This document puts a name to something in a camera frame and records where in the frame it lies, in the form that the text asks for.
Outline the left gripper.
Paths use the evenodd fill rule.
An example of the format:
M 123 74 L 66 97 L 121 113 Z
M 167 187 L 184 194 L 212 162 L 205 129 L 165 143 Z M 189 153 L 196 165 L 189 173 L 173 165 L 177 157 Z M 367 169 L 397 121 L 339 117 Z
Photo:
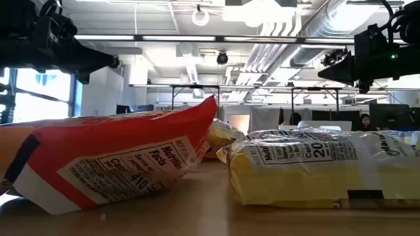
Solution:
M 90 73 L 106 66 L 114 66 L 114 56 L 97 50 L 78 49 L 69 63 L 46 55 L 28 40 L 0 39 L 0 68 L 59 69 L 76 73 L 74 78 L 82 85 L 88 85 Z

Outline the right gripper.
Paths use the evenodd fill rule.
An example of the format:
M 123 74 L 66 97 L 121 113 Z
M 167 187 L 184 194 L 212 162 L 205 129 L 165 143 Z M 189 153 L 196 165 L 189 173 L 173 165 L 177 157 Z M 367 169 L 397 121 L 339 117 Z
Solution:
M 338 83 L 353 85 L 352 69 L 354 57 L 350 51 L 347 56 L 332 66 L 324 66 L 318 77 Z M 355 55 L 355 76 L 358 92 L 367 94 L 376 79 L 399 79 L 406 75 L 420 74 L 420 45 L 409 45 L 392 50 L 382 50 L 373 54 Z

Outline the orange-red Maruchan noodle pack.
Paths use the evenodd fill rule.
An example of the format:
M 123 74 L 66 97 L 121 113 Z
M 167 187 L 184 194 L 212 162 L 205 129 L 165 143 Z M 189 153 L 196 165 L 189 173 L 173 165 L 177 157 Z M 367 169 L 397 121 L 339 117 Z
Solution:
M 33 132 L 33 127 L 0 127 L 0 188 L 9 183 L 4 176 L 24 140 Z
M 12 187 L 59 215 L 169 188 L 209 149 L 215 98 L 180 111 L 148 111 L 0 125 L 33 127 L 5 173 Z

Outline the black ceiling spotlight cluster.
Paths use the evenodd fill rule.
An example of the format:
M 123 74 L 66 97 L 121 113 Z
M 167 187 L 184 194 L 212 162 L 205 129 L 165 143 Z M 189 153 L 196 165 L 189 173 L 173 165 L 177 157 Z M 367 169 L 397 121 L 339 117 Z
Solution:
M 324 66 L 332 66 L 337 62 L 340 62 L 347 56 L 348 50 L 344 49 L 334 49 L 325 53 L 324 58 L 321 61 L 321 64 Z

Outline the person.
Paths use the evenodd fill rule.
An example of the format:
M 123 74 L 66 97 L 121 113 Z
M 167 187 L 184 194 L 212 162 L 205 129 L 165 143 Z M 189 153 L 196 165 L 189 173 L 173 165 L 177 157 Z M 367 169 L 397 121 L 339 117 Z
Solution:
M 371 123 L 371 117 L 367 113 L 363 113 L 360 116 L 360 121 L 355 127 L 355 131 L 378 131 L 377 127 L 374 127 Z
M 301 121 L 301 115 L 299 113 L 292 113 L 288 121 L 284 121 L 282 125 L 297 126 Z

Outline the large bright window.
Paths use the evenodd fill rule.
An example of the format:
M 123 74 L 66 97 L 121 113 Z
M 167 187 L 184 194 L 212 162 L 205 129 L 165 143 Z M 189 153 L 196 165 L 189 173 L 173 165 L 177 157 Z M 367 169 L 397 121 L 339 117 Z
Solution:
M 82 84 L 57 69 L 0 68 L 0 125 L 81 115 Z

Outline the grey hanging cloth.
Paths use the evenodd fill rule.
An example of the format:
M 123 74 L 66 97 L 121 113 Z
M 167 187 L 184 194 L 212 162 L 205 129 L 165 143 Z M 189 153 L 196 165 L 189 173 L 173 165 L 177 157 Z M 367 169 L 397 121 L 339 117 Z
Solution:
M 278 129 L 280 109 L 263 109 L 252 107 L 250 110 L 248 133 L 258 130 Z

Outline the distant black rig frame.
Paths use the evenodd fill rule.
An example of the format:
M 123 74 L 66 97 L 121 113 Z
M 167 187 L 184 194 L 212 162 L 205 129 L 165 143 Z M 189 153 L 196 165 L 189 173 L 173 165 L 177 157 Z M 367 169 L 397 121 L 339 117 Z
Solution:
M 187 85 L 170 85 L 170 87 L 172 88 L 172 93 L 171 93 L 171 109 L 174 109 L 174 99 L 177 96 L 177 93 L 175 93 L 175 89 L 176 88 L 180 88 L 180 91 L 184 88 L 188 88 L 188 89 L 216 89 L 217 90 L 217 94 L 215 94 L 216 98 L 217 98 L 217 118 L 220 119 L 221 115 L 220 115 L 220 100 L 221 100 L 221 94 L 220 94 L 220 90 L 221 87 L 219 85 L 201 85 L 201 84 L 187 84 Z
M 291 111 L 292 113 L 294 112 L 294 91 L 295 90 L 307 90 L 307 91 L 328 91 L 328 90 L 334 90 L 335 91 L 335 96 L 334 99 L 336 101 L 335 106 L 336 106 L 336 113 L 339 114 L 339 91 L 342 88 L 339 87 L 290 87 L 290 92 L 291 92 Z

